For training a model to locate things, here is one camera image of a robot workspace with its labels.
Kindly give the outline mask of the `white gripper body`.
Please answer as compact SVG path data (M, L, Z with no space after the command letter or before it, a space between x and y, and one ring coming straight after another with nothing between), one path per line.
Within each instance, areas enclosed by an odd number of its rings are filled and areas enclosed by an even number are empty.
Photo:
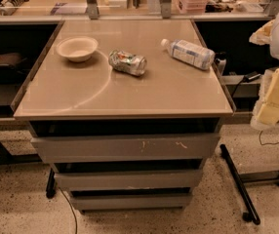
M279 67L267 69L261 77L259 99L250 122L252 128L263 131L279 122Z

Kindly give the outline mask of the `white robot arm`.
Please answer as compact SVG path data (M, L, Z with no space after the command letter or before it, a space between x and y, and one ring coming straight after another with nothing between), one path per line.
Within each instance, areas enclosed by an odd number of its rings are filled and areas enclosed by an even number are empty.
M270 54L279 60L279 13L254 32L249 41L257 45L268 44ZM251 119L251 126L259 131L273 127L279 121L279 67L266 70L259 85L257 100Z

